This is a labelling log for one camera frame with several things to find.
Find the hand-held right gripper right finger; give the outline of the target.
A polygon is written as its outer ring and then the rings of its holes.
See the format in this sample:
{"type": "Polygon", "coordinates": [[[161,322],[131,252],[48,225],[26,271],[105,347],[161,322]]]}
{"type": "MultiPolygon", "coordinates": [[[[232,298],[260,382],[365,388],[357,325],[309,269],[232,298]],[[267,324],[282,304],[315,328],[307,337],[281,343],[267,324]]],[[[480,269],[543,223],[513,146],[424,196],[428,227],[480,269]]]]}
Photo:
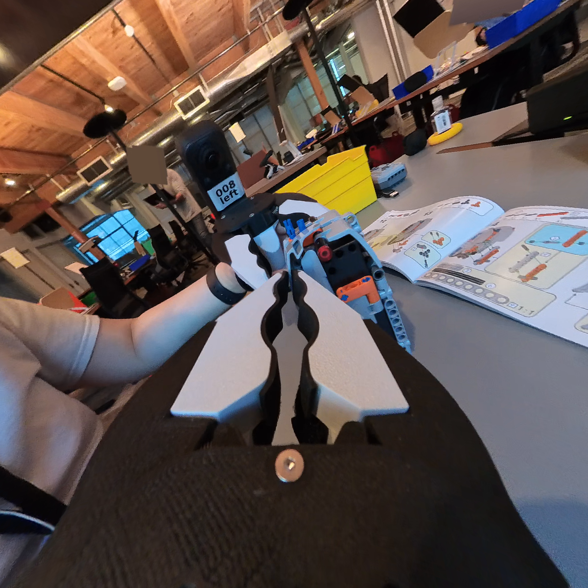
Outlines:
{"type": "Polygon", "coordinates": [[[349,422],[406,413],[401,392],[368,327],[303,271],[292,272],[298,330],[304,336],[292,428],[296,436],[337,436],[349,422]]]}

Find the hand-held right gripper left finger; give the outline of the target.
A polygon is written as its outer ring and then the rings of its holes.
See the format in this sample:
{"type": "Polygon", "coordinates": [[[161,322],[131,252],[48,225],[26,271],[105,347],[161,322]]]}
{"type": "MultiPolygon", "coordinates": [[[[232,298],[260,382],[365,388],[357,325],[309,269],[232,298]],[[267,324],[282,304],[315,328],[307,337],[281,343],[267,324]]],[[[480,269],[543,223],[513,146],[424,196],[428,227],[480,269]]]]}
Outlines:
{"type": "Polygon", "coordinates": [[[175,417],[207,417],[242,433],[275,433],[281,382],[273,343],[283,328],[289,279],[278,272],[223,314],[171,407],[175,417]]]}

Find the red bag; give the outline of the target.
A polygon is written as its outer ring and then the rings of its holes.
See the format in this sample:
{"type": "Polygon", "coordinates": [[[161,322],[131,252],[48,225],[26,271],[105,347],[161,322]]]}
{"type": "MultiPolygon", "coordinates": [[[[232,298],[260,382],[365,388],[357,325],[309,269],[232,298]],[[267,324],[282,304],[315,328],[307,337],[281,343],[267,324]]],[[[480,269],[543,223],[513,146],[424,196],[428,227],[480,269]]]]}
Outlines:
{"type": "Polygon", "coordinates": [[[383,137],[379,143],[371,145],[367,151],[371,168],[394,162],[405,153],[404,136],[393,132],[389,137],[383,137]]]}

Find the grey brick hub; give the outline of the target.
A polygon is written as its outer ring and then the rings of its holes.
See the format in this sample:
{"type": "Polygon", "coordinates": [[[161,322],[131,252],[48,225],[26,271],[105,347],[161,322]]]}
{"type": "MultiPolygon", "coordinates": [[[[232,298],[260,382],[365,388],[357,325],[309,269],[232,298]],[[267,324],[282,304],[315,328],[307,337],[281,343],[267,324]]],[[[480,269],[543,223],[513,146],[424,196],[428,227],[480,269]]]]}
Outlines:
{"type": "Polygon", "coordinates": [[[371,180],[376,190],[394,189],[407,177],[406,166],[402,163],[383,164],[371,169],[371,180]]]}

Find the black light stand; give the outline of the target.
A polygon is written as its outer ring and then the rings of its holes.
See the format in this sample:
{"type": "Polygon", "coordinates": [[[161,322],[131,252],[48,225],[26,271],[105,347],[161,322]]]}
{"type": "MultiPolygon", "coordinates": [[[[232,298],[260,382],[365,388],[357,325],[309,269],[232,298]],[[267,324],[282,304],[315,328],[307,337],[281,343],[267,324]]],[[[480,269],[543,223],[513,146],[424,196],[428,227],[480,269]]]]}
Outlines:
{"type": "Polygon", "coordinates": [[[311,35],[311,38],[314,42],[314,46],[316,48],[317,55],[319,56],[320,62],[322,63],[322,65],[325,69],[325,72],[327,74],[329,84],[331,85],[333,92],[336,96],[337,103],[339,105],[339,110],[340,110],[341,114],[343,115],[343,118],[346,122],[350,141],[354,147],[359,147],[360,141],[357,138],[356,133],[353,129],[352,122],[351,122],[351,119],[349,118],[349,114],[348,114],[348,108],[343,101],[343,95],[341,93],[340,87],[336,83],[336,80],[335,80],[333,73],[330,69],[329,63],[327,62],[325,53],[324,53],[322,46],[320,44],[318,33],[316,32],[316,29],[312,23],[312,17],[311,17],[310,11],[308,9],[308,6],[311,4],[311,2],[312,1],[287,1],[282,13],[283,13],[284,18],[288,21],[295,19],[300,14],[303,15],[303,17],[307,23],[307,28],[309,30],[309,34],[311,35]]]}
{"type": "Polygon", "coordinates": [[[217,257],[211,253],[209,247],[200,238],[199,233],[192,226],[185,223],[183,217],[174,207],[168,193],[159,187],[161,182],[166,181],[164,150],[157,146],[127,147],[118,135],[118,130],[126,122],[127,117],[124,111],[120,109],[114,109],[111,112],[104,111],[90,118],[86,122],[83,132],[90,139],[104,138],[111,135],[126,154],[126,163],[134,182],[139,183],[144,182],[146,179],[155,179],[155,182],[149,182],[149,184],[156,193],[158,200],[172,213],[193,244],[200,246],[208,260],[216,265],[218,263],[217,257]]]}

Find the black wristband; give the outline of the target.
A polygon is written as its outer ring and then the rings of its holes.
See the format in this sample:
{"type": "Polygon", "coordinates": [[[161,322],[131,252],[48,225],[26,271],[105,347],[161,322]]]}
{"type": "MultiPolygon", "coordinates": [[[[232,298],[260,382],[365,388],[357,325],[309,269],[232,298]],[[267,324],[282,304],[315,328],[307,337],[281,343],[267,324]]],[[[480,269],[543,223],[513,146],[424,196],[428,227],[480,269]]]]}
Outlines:
{"type": "Polygon", "coordinates": [[[228,306],[233,306],[245,298],[247,290],[236,293],[225,287],[217,277],[216,269],[211,268],[206,275],[206,284],[210,293],[228,306]]]}

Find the open instruction booklet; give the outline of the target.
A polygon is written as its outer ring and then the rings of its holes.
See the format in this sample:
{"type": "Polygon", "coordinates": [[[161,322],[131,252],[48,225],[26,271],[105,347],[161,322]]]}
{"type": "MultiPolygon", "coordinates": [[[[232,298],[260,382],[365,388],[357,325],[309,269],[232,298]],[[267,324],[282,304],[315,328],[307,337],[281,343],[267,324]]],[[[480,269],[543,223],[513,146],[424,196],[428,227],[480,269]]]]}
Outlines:
{"type": "Polygon", "coordinates": [[[363,231],[383,266],[587,347],[587,210],[480,196],[391,210],[363,231]]]}

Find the grey brick robot model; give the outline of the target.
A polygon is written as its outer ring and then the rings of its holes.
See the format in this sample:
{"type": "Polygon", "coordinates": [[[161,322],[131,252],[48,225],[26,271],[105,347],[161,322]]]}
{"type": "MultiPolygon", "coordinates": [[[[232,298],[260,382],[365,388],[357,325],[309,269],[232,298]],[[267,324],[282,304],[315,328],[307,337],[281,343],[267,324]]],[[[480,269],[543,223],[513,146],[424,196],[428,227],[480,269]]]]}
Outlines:
{"type": "Polygon", "coordinates": [[[284,217],[281,225],[289,272],[305,272],[411,354],[409,336],[382,263],[353,213],[328,210],[309,217],[297,213],[284,217]]]}

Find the black pouch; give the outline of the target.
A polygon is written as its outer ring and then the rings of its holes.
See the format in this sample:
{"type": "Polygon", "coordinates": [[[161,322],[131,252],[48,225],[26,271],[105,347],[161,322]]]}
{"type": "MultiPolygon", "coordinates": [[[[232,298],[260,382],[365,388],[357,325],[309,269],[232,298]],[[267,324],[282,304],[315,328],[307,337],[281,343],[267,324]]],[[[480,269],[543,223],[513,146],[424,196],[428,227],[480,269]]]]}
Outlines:
{"type": "Polygon", "coordinates": [[[406,156],[414,156],[427,147],[428,136],[426,129],[416,128],[403,137],[403,151],[406,156]]]}

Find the blue bin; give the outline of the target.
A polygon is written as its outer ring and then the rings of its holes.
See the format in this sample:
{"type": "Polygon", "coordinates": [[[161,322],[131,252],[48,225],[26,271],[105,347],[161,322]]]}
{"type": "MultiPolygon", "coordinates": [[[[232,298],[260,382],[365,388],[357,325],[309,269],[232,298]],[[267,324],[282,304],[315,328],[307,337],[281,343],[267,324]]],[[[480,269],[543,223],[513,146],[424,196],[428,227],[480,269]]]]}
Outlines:
{"type": "Polygon", "coordinates": [[[415,92],[434,77],[434,69],[432,65],[428,65],[423,70],[417,71],[409,76],[401,84],[395,86],[392,90],[396,100],[402,99],[409,94],[415,92]]]}
{"type": "Polygon", "coordinates": [[[492,50],[525,32],[532,25],[552,14],[560,5],[569,1],[532,1],[522,9],[504,17],[486,30],[488,49],[492,50]]]}

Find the yellow plastic bin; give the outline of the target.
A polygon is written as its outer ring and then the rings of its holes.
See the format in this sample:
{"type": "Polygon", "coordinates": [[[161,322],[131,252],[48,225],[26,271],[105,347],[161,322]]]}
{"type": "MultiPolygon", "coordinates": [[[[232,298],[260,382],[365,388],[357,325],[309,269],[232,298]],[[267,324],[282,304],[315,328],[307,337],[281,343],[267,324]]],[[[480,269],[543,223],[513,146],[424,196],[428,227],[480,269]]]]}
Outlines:
{"type": "Polygon", "coordinates": [[[365,146],[328,156],[325,164],[313,166],[276,192],[305,195],[341,215],[356,214],[377,200],[365,146]]]}

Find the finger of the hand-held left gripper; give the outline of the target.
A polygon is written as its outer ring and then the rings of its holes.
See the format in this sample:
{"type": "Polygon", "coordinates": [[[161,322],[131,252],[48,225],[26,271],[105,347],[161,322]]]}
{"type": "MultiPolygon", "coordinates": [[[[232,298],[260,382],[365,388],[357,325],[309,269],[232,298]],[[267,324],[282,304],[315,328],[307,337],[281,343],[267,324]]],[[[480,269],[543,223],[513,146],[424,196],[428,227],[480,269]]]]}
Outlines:
{"type": "Polygon", "coordinates": [[[325,206],[302,194],[275,194],[275,204],[276,215],[281,222],[286,219],[306,222],[310,217],[321,217],[329,212],[325,206]]]}
{"type": "Polygon", "coordinates": [[[251,290],[260,288],[272,277],[272,269],[254,239],[244,233],[224,242],[230,257],[230,266],[251,290]]]}

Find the clear sanitizer bottle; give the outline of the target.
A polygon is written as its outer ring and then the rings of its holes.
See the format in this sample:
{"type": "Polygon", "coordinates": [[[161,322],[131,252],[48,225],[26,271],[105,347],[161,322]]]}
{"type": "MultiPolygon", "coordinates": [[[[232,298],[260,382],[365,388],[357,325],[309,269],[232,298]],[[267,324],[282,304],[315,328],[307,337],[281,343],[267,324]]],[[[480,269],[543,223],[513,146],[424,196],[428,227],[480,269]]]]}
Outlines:
{"type": "Polygon", "coordinates": [[[434,134],[442,134],[452,128],[451,109],[445,105],[443,96],[432,99],[433,112],[430,115],[430,122],[434,134]]]}

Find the person's left forearm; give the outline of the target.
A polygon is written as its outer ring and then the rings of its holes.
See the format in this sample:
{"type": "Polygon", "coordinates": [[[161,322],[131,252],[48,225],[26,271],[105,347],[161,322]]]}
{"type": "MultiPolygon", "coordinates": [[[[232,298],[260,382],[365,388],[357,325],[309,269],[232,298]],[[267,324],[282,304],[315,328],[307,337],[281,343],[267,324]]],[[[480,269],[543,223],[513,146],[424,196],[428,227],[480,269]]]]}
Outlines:
{"type": "Polygon", "coordinates": [[[66,389],[132,383],[159,369],[202,327],[231,306],[215,298],[206,276],[134,319],[92,318],[90,354],[66,389]]]}

